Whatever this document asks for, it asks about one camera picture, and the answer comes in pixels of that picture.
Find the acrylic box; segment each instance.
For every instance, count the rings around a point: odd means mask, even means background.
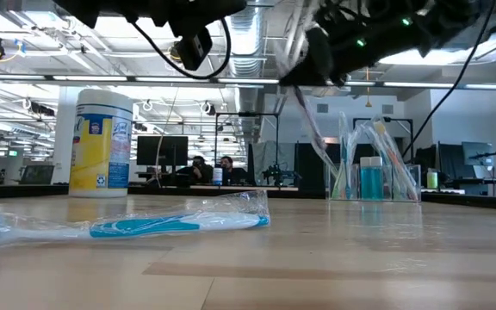
[[[336,169],[340,171],[341,180],[336,179],[328,167],[325,167],[325,192],[328,200],[334,201],[384,201],[384,202],[419,202],[420,194],[420,166],[408,165],[406,168],[412,175],[416,186],[411,192],[416,191],[416,195],[408,195],[407,189],[403,189],[399,180],[395,179],[392,167],[383,165],[379,167],[380,172],[373,172],[372,176],[375,182],[370,185],[373,189],[369,194],[368,178],[365,178],[365,172],[362,171],[359,164],[350,167],[349,173],[341,170],[341,165],[337,164]]]

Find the small bottle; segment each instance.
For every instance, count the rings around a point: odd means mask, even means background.
[[[214,185],[221,186],[223,184],[223,169],[214,168],[213,174]]]
[[[379,156],[361,158],[361,198],[364,200],[384,199],[382,158]]]
[[[437,189],[437,172],[432,168],[428,168],[428,173],[426,173],[426,187],[428,189]]]

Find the yellow label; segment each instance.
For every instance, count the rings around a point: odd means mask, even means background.
[[[106,187],[112,144],[112,119],[104,118],[101,121],[100,133],[94,133],[94,120],[84,119],[79,139],[74,137],[71,189],[94,190]]]

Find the blue toothbrush handle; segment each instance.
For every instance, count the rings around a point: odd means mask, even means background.
[[[200,230],[200,225],[198,224],[181,222],[181,219],[185,216],[188,215],[157,219],[118,220],[116,222],[94,224],[90,228],[90,235],[93,238],[119,238]]]

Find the blue bottle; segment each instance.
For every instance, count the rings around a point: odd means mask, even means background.
[[[384,199],[382,158],[361,158],[361,198],[380,201]]]

